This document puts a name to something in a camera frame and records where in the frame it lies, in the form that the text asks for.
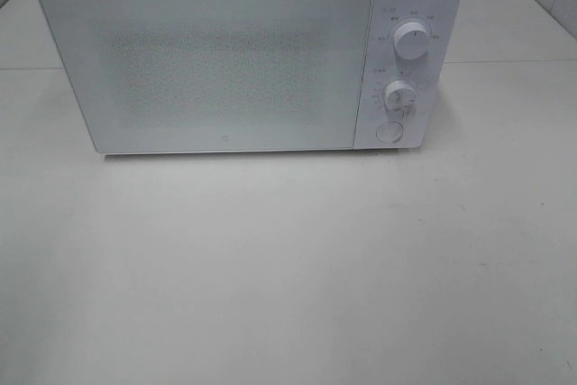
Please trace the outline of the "round white door button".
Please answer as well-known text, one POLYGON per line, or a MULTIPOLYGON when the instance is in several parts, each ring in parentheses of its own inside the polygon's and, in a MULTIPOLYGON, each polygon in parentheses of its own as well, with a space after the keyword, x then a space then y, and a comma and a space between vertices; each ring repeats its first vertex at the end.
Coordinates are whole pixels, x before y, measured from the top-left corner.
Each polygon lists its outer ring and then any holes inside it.
POLYGON ((376 131, 376 139, 381 143, 391 144, 398 142, 403 135, 403 125, 399 122, 385 122, 376 131))

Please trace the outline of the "white microwave knob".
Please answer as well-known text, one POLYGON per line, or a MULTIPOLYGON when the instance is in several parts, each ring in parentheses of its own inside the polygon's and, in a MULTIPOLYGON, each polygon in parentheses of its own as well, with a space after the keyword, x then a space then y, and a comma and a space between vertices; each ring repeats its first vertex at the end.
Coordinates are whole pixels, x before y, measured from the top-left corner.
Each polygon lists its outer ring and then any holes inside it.
POLYGON ((419 20, 400 23, 392 31, 394 50, 403 60, 417 60, 423 57, 428 51, 430 38, 430 27, 419 20))
POLYGON ((391 81, 383 90, 383 99, 388 111, 397 111, 412 105, 416 97, 416 89, 409 82, 402 79, 391 81))

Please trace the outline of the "white microwave door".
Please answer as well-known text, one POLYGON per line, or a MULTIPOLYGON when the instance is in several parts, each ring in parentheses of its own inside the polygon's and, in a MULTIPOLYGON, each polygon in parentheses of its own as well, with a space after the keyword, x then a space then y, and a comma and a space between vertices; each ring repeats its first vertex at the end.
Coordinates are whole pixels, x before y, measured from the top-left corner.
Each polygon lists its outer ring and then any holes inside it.
POLYGON ((371 0, 40 0, 103 154, 353 146, 371 0))

